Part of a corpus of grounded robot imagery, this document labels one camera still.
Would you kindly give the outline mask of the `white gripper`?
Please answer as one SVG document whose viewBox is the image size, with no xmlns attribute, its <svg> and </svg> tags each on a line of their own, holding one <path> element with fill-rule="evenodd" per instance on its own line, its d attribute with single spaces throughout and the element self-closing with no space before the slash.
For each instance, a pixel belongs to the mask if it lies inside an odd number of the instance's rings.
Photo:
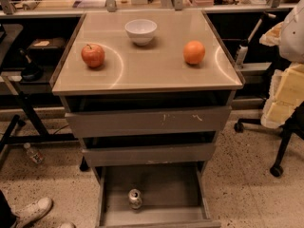
<svg viewBox="0 0 304 228">
<path fill-rule="evenodd" d="M 264 33 L 259 42 L 268 47 L 278 46 L 282 22 L 276 24 Z M 304 102 L 304 65 L 291 64 L 282 73 L 275 100 L 285 105 L 300 106 Z"/>
</svg>

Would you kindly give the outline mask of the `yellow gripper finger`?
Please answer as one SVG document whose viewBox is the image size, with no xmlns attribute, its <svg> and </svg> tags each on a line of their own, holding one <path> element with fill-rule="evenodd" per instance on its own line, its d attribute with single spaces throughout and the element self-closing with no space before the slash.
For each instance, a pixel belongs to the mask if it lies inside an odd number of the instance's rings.
<svg viewBox="0 0 304 228">
<path fill-rule="evenodd" d="M 276 69 L 271 78 L 269 98 L 262 110 L 260 122 L 268 128 L 279 128 L 295 111 L 295 100 L 287 82 L 287 74 Z"/>
</svg>

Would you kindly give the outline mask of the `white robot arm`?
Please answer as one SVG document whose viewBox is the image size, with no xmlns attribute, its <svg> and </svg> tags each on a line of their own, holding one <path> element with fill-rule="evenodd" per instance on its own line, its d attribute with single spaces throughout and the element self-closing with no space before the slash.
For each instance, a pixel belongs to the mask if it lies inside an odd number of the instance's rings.
<svg viewBox="0 0 304 228">
<path fill-rule="evenodd" d="M 260 120 L 265 127 L 278 128 L 304 102 L 304 0 L 298 2 L 283 22 L 264 33 L 259 42 L 278 46 L 280 57 L 291 62 L 286 69 L 275 70 Z"/>
</svg>

